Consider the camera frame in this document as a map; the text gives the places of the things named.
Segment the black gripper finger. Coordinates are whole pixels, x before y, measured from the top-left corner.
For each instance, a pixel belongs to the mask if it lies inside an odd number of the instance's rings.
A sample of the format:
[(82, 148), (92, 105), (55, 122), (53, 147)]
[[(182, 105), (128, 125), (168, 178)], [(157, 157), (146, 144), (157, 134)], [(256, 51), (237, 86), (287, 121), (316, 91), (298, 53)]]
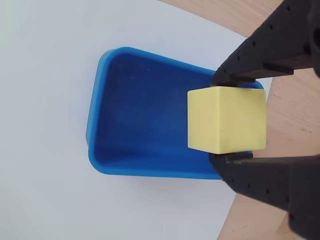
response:
[(238, 152), (210, 154), (209, 161), (236, 193), (289, 215), (291, 230), (307, 240), (320, 238), (320, 157), (259, 157)]
[(238, 87), (308, 68), (320, 74), (320, 2), (284, 0), (222, 63), (211, 85)]

